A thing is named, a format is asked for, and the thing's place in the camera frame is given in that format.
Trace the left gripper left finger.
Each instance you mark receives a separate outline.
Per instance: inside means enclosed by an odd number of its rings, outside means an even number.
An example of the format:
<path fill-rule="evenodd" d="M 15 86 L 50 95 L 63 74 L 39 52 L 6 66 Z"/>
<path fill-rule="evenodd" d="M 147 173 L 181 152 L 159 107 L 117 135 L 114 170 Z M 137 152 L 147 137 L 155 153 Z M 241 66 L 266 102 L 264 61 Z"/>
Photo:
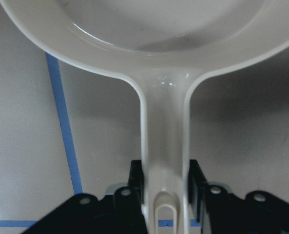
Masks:
<path fill-rule="evenodd" d="M 26 234 L 145 234 L 142 162 L 131 161 L 128 183 L 99 200 L 82 193 L 44 216 Z"/>

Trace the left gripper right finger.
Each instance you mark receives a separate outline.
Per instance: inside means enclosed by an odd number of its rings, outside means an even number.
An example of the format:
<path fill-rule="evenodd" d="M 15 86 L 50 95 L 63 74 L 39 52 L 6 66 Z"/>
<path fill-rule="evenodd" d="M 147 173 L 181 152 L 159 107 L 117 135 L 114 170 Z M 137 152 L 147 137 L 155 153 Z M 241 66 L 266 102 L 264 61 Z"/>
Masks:
<path fill-rule="evenodd" d="M 194 159 L 189 162 L 188 200 L 203 234 L 289 234 L 289 203 L 259 190 L 241 199 L 209 183 Z"/>

